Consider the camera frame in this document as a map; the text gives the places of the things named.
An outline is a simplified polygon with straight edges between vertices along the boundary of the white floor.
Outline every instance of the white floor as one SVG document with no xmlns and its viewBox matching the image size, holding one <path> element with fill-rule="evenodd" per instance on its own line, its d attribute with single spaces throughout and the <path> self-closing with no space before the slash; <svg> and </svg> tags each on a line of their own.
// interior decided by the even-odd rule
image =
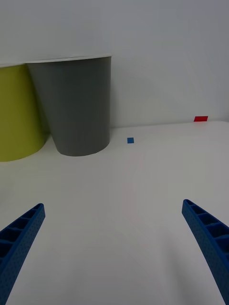
<svg viewBox="0 0 229 305">
<path fill-rule="evenodd" d="M 86 157 L 50 138 L 0 163 L 0 229 L 46 211 L 7 304 L 223 305 L 181 208 L 188 198 L 229 225 L 228 197 L 226 122 L 116 129 Z"/>
</svg>

